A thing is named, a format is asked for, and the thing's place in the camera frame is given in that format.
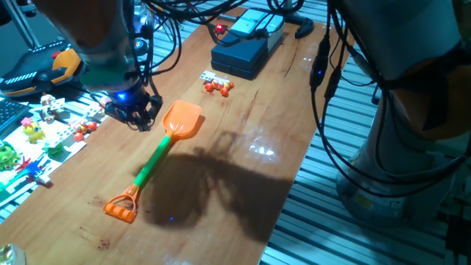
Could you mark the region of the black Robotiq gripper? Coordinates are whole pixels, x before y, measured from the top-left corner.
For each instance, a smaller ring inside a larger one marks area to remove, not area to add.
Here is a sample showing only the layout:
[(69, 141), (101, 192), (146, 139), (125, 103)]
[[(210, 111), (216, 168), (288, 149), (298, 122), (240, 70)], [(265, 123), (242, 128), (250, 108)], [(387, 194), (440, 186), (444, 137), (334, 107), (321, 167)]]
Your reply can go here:
[(110, 94), (105, 113), (119, 121), (127, 121), (131, 130), (150, 131), (162, 107), (159, 94), (151, 96), (144, 88), (133, 88)]

